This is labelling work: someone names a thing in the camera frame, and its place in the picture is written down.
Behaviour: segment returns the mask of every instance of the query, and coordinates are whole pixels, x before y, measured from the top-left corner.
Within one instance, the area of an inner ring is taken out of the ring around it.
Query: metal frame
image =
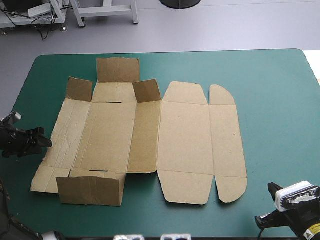
[[[63,24],[66,20],[66,14],[67,14],[68,9],[61,10],[57,0],[50,0],[50,3],[53,7],[54,13],[56,14],[56,20],[54,23],[55,24]],[[11,17],[11,20],[17,26],[30,25],[34,21],[34,19],[25,18],[25,17],[21,17],[21,16]],[[50,24],[50,22],[44,22],[44,21],[37,20],[37,21],[34,21],[32,24],[33,25],[36,25],[36,24],[45,25],[45,24]],[[0,11],[0,29],[14,28],[14,27],[15,26],[7,18],[7,16],[3,12]]]
[[[115,15],[132,14],[133,23],[138,24],[138,12],[136,0],[130,0],[130,5],[112,6],[112,0],[103,0],[102,6],[81,7],[79,0],[70,0],[73,11],[80,27],[86,26],[84,18],[105,17]]]

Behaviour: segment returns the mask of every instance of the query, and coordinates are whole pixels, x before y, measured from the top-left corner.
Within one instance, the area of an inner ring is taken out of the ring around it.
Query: cardboard flap
[[[66,88],[66,98],[91,102],[92,81],[69,77]]]
[[[219,85],[210,86],[210,105],[233,105],[234,97],[225,88]]]
[[[210,87],[210,100],[213,102],[210,102],[210,122],[214,173],[219,198],[229,203],[238,199],[239,194],[243,194],[247,187],[247,169],[237,107],[232,95],[217,85]]]
[[[92,97],[93,103],[136,103],[136,94],[132,83],[98,82]]]
[[[208,202],[213,175],[158,170],[158,176],[168,202],[197,205]]]
[[[165,92],[163,101],[208,105],[200,84],[172,81]]]
[[[134,83],[140,81],[139,59],[97,58],[98,82]]]
[[[48,148],[43,165],[72,169],[90,105],[86,101],[64,100],[51,135],[53,147]]]
[[[67,178],[69,169],[45,166],[41,164],[31,183],[31,191],[43,193],[58,193],[56,178]]]
[[[247,189],[246,177],[215,176],[219,199],[224,203],[238,200]]]
[[[157,80],[138,81],[133,83],[136,101],[138,103],[154,102],[161,100]]]
[[[60,200],[66,204],[121,206],[125,175],[119,175],[57,177]]]

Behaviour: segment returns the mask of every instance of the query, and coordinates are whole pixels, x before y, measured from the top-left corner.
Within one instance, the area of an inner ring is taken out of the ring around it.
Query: brown cardboard side wall
[[[137,103],[160,101],[161,94],[157,80],[138,81],[133,83]]]
[[[140,81],[139,59],[97,58],[98,82],[134,83]]]
[[[57,177],[56,181],[62,203],[121,206],[118,179],[83,176]]]
[[[128,173],[153,173],[157,170],[161,101],[138,103],[128,161]]]
[[[91,102],[92,81],[69,77],[66,87],[66,98]]]

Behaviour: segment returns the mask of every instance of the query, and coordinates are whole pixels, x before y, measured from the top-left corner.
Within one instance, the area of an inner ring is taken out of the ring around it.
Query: green table
[[[254,216],[275,209],[273,181],[320,185],[320,87],[297,49],[38,57],[14,109],[19,128],[44,127],[49,137],[66,94],[68,76],[96,81],[96,58],[139,58],[141,79],[156,78],[163,94],[171,81],[219,84],[235,98],[246,158],[248,186],[242,198],[222,204],[212,185],[206,205],[168,203],[157,174],[130,174],[121,207],[61,204],[56,194],[30,192],[42,156],[0,159],[11,196],[10,212],[39,232],[66,236],[190,233],[197,237],[256,237]],[[293,236],[289,228],[264,236]]]

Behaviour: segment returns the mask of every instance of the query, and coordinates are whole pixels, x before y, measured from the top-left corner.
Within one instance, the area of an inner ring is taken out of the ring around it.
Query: cardboard panel
[[[158,170],[158,176],[168,202],[197,205],[208,202],[213,175]]]
[[[51,141],[42,164],[72,169],[91,103],[66,98],[55,123]]]
[[[247,177],[236,106],[211,105],[210,117],[215,175]]]
[[[31,191],[58,193],[56,178],[68,177],[70,170],[40,165],[31,183]]]
[[[66,98],[90,102],[92,97],[92,81],[69,77]]]
[[[157,172],[169,202],[208,202],[213,174],[209,106],[199,84],[172,82],[161,107]]]
[[[232,95],[221,86],[210,87],[210,121],[214,172],[219,198],[230,203],[247,188],[247,169],[237,107]]]
[[[136,103],[136,95],[132,83],[98,82],[92,97],[93,103]]]
[[[157,170],[161,101],[138,103],[135,112],[128,173]]]
[[[140,81],[140,64],[134,58],[97,58],[98,82],[134,83]]]
[[[247,189],[246,177],[215,176],[219,199],[231,203],[239,199]]]
[[[134,129],[136,103],[92,103],[76,168],[125,172]]]
[[[214,174],[208,105],[162,102],[157,169]]]
[[[157,80],[138,81],[133,84],[136,100],[138,103],[160,101],[161,94]]]
[[[119,180],[95,176],[57,178],[62,203],[120,206]]]
[[[172,81],[165,92],[163,101],[208,105],[200,84]]]

